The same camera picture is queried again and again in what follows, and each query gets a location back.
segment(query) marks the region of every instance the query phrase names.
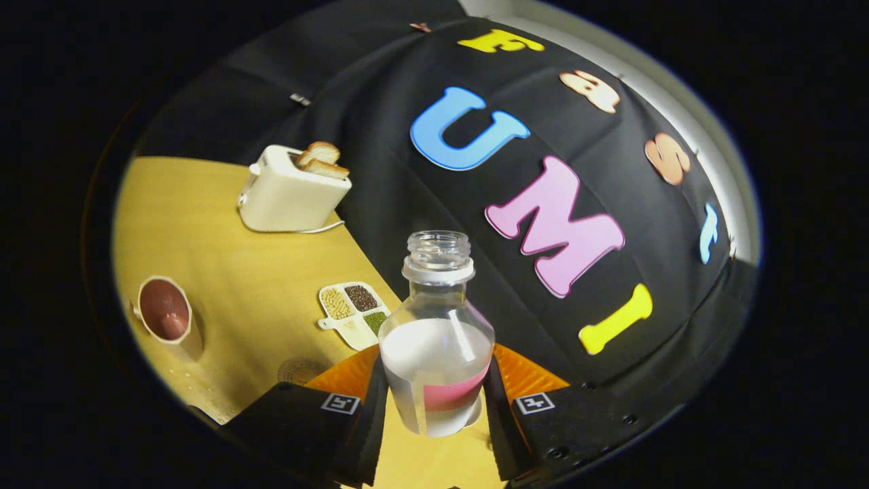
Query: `bread slice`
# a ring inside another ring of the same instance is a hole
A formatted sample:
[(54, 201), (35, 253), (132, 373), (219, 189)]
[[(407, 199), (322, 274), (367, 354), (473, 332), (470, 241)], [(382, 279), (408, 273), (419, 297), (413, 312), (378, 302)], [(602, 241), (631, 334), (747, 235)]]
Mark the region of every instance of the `bread slice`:
[(343, 180), (350, 174), (350, 170), (338, 166), (337, 164), (328, 164), (319, 159), (311, 159), (308, 164), (302, 167), (302, 171), (314, 173), (315, 175), (323, 175), (324, 177), (337, 178)]
[(295, 166), (304, 168), (311, 160), (318, 159), (325, 164), (336, 164), (341, 152), (332, 144), (317, 141), (311, 143), (308, 148), (295, 161)]

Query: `letter u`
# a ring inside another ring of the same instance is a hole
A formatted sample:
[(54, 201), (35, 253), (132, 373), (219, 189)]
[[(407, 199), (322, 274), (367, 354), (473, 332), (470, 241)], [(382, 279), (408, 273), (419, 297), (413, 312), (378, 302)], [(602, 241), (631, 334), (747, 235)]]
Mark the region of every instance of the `letter u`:
[(443, 140), (443, 132), (471, 109), (483, 109), (486, 102), (470, 90), (447, 87), (443, 97), (429, 106), (410, 126), (414, 147), (432, 163), (452, 171), (480, 166), (514, 137), (531, 135), (516, 117), (504, 111), (492, 112), (493, 122), (464, 148), (454, 148)]

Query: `toaster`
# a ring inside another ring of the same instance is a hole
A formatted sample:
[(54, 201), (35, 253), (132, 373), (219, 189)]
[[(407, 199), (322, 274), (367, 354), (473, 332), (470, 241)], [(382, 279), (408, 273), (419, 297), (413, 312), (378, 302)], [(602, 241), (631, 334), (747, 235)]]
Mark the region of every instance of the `toaster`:
[(242, 222), (252, 231), (311, 231), (323, 227), (352, 184), (301, 171), (302, 152), (272, 144), (252, 164), (238, 196)]

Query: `pink letter m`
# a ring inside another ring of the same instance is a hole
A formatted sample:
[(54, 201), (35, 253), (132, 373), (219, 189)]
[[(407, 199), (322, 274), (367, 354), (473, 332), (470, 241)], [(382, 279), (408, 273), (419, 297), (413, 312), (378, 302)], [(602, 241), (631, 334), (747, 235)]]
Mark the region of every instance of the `pink letter m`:
[(522, 242), (523, 255), (559, 246), (550, 258), (534, 262), (537, 277), (557, 298), (570, 293), (570, 285), (611, 250), (625, 245), (625, 235), (609, 214), (571, 221), (580, 178), (554, 156), (543, 158), (543, 174), (505, 205), (490, 205), (486, 219), (504, 238), (519, 236), (519, 223), (536, 211)]

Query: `plastic bottle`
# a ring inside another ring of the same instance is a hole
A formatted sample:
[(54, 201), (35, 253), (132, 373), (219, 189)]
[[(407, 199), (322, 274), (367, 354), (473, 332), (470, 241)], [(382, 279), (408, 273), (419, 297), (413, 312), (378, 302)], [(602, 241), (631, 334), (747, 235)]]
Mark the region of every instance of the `plastic bottle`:
[(468, 236), (416, 232), (408, 250), (402, 274), (410, 297), (381, 325), (381, 358), (404, 425), (442, 437), (479, 414), (494, 330), (466, 299), (474, 276)]

